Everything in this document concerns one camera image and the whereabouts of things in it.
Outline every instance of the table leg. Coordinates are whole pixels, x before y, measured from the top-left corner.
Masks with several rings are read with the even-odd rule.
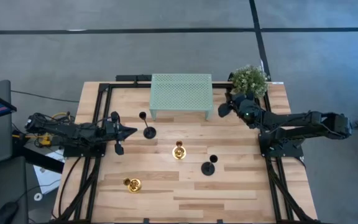
[[[214,112],[213,110],[205,111],[205,120],[210,119],[213,112]]]
[[[64,162],[60,162],[56,159],[52,159],[51,157],[42,155],[38,152],[34,152],[33,150],[28,149],[26,147],[22,147],[20,154],[21,156],[25,157],[25,161],[29,164],[33,164],[50,171],[54,171],[59,174],[63,172],[63,166],[65,165]]]
[[[150,110],[150,114],[152,114],[153,121],[157,119],[157,110]]]

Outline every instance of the wooden table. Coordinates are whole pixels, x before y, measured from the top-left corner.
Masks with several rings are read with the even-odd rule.
[[[98,82],[84,84],[77,123],[92,121],[98,86]],[[213,90],[214,113],[209,121],[205,121],[203,112],[161,111],[153,122],[148,113],[149,88],[113,89],[109,111],[117,111],[121,123],[138,128],[138,132],[123,143],[123,156],[114,152],[114,142],[108,144],[101,163],[92,222],[139,223],[143,218],[165,223],[216,223],[217,219],[225,223],[275,222],[266,164],[257,141],[259,130],[249,129],[234,113],[225,118],[218,116],[218,106],[225,102],[224,92]],[[269,83],[268,92],[274,113],[290,113],[284,85]],[[149,126],[157,130],[154,139],[143,137],[145,124],[139,118],[141,111],[148,113]],[[177,140],[183,141],[187,151],[182,161],[172,156]],[[218,156],[216,171],[205,176],[201,165],[212,154]],[[62,180],[75,160],[66,161]],[[83,161],[76,165],[68,180],[62,210],[78,191]],[[290,193],[310,217],[317,218],[305,168],[293,158],[283,158],[283,164]],[[126,177],[140,179],[142,190],[130,193],[122,184]],[[286,218],[280,193],[279,199],[282,217]],[[87,203],[86,196],[82,217]]]

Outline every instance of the gold candle holder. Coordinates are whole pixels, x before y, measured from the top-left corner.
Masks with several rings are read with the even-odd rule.
[[[137,193],[142,188],[142,182],[139,179],[124,179],[124,185],[128,187],[130,193]]]
[[[182,141],[177,141],[177,146],[173,148],[172,155],[175,159],[183,159],[186,157],[186,149],[183,147]]]

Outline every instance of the black floor stripe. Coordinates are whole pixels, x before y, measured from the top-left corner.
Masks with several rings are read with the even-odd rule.
[[[266,56],[264,40],[262,38],[262,33],[260,32],[259,18],[258,18],[258,12],[256,11],[255,1],[249,0],[249,4],[250,4],[250,8],[251,8],[251,13],[252,13],[252,19],[254,20],[256,41],[258,43],[260,59],[262,60],[262,63],[263,63],[262,66],[265,70],[265,73],[268,75],[268,81],[272,81],[272,77],[270,76],[269,64],[267,63],[267,56]]]
[[[200,28],[156,28],[156,29],[80,29],[80,30],[0,30],[0,35],[42,35],[42,34],[181,34],[181,33],[239,33],[255,32],[261,57],[265,57],[262,34],[263,32],[358,32],[358,27],[337,28],[246,28],[246,27],[200,27]],[[268,73],[269,66],[266,65],[265,72]]]
[[[169,34],[169,33],[230,33],[254,32],[254,28],[160,28],[160,29],[86,29],[86,30],[0,30],[0,35],[34,34]]]
[[[261,28],[261,32],[358,32],[358,27]]]

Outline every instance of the potted plant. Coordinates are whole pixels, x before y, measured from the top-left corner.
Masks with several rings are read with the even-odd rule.
[[[234,91],[243,93],[248,99],[261,98],[267,90],[267,76],[262,67],[246,65],[230,74]]]

